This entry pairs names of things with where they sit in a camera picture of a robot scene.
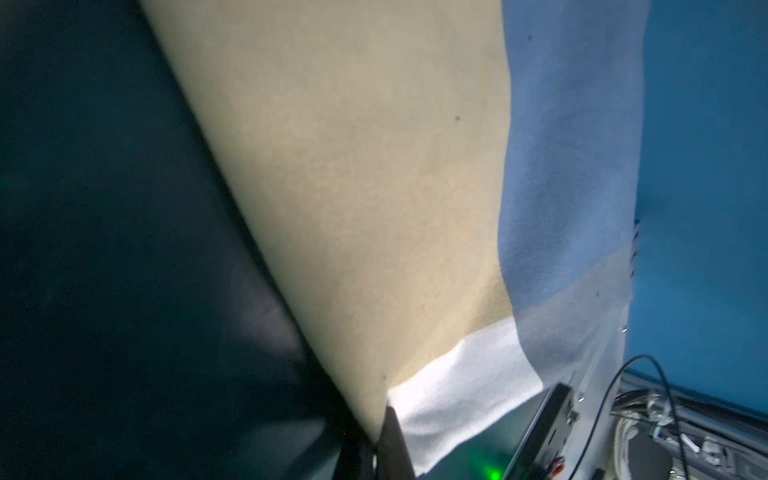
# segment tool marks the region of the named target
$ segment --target black panel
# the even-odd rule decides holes
[[[517,458],[506,476],[509,480],[543,480],[553,461],[561,457],[574,419],[571,387],[558,383],[552,390],[530,434],[519,447]]]
[[[348,418],[139,8],[3,2],[0,478],[301,478]]]
[[[629,471],[632,480],[667,480],[672,468],[672,455],[644,432],[628,443]]]

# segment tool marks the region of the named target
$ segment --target blue wall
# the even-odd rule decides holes
[[[656,0],[645,68],[627,354],[768,412],[768,2]]]

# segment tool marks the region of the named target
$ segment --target black cable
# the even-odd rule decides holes
[[[643,410],[648,407],[648,396],[650,391],[648,389],[632,390],[630,392],[622,393],[614,400],[614,405],[611,410],[628,410],[633,406],[642,406]]]
[[[608,385],[608,389],[605,391],[605,396],[603,397],[603,401],[600,403],[598,414],[594,417],[594,425],[592,425],[592,430],[589,432],[589,436],[587,437],[587,443],[584,445],[584,450],[581,451],[581,456],[579,456],[578,462],[576,462],[576,466],[574,467],[574,471],[571,473],[571,476],[568,477],[568,480],[574,480],[574,477],[576,476],[576,472],[578,472],[578,468],[581,465],[581,461],[584,460],[584,456],[587,454],[587,449],[589,448],[590,442],[592,442],[594,431],[598,427],[600,414],[603,411],[603,407],[605,407],[605,402],[608,400],[608,396],[611,394],[611,389],[614,388],[614,385],[616,384],[616,381],[618,381],[619,378],[621,377],[621,374],[624,373],[624,371],[628,369],[630,365],[632,365],[639,359],[649,359],[656,367],[656,370],[658,370],[659,372],[659,377],[661,377],[661,384],[664,386],[664,390],[666,390],[667,398],[669,399],[670,407],[672,408],[672,418],[674,419],[674,424],[677,427],[677,443],[680,444],[680,461],[683,463],[685,479],[691,480],[691,477],[688,473],[688,461],[685,458],[685,448],[683,447],[683,439],[680,437],[680,434],[682,433],[682,429],[680,428],[680,420],[677,419],[677,411],[674,406],[674,400],[672,399],[672,390],[670,389],[670,384],[667,381],[667,376],[664,375],[664,371],[661,369],[661,365],[659,365],[659,362],[650,355],[638,355],[629,359],[624,365],[621,366],[619,371],[616,372],[616,375],[614,375],[614,378],[611,380],[611,383]]]
[[[658,423],[652,422],[651,420],[636,419],[636,418],[630,417],[628,415],[620,415],[618,413],[613,413],[613,412],[611,412],[611,415],[614,416],[614,417],[619,417],[620,419],[630,419],[630,420],[634,420],[635,422],[647,423],[648,425],[653,425],[653,426],[658,425]]]

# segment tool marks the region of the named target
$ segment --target blue fabric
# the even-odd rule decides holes
[[[502,4],[512,104],[498,252],[517,314],[632,238],[648,0]]]
[[[627,354],[768,415],[768,3],[657,2],[645,51]]]

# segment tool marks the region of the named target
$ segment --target beige fabric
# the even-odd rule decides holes
[[[144,0],[283,295],[372,439],[386,392],[511,315],[498,0]]]

